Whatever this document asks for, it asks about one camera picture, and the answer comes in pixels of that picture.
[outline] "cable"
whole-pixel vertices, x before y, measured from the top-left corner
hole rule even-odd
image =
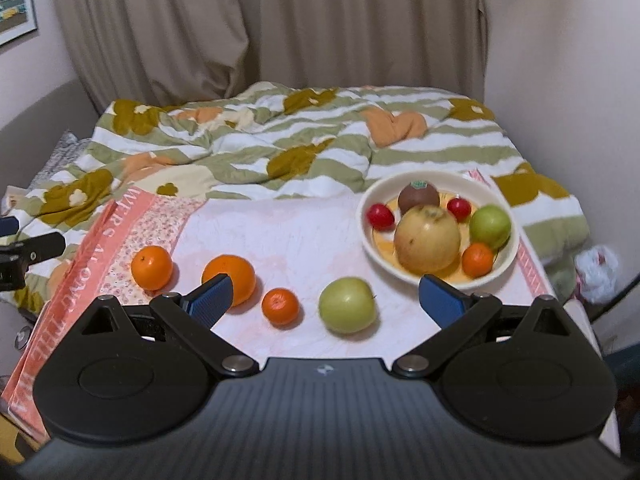
[[[635,278],[631,280],[631,282],[623,288],[619,293],[615,295],[615,297],[609,301],[609,303],[604,304],[601,309],[597,311],[597,313],[590,320],[592,323],[602,316],[604,316],[607,312],[609,312],[612,308],[614,308],[620,301],[624,300],[632,290],[636,288],[640,284],[640,273],[636,274]]]

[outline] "comforter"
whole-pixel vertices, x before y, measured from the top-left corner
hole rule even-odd
[[[588,236],[575,197],[536,173],[477,101],[433,88],[261,82],[180,107],[113,102],[84,154],[13,209],[20,231],[7,242],[57,230],[67,248],[4,298],[39,313],[105,204],[126,205],[131,186],[212,200],[328,197],[418,168],[494,177],[543,263]]]

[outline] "green apple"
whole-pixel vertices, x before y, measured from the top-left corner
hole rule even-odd
[[[469,235],[472,242],[482,242],[497,251],[511,235],[511,219],[500,206],[482,206],[469,221]]]
[[[364,330],[378,317],[371,287],[360,278],[339,278],[327,285],[318,312],[324,325],[340,334]]]

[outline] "curtain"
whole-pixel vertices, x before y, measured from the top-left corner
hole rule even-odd
[[[103,110],[237,94],[258,80],[435,86],[482,99],[482,0],[55,0]]]

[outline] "cherry tomato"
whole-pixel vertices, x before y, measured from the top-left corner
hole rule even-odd
[[[455,197],[447,203],[447,209],[458,222],[464,222],[471,214],[471,204],[464,198]]]
[[[384,204],[374,204],[367,211],[367,220],[376,231],[386,231],[396,225],[396,218]]]

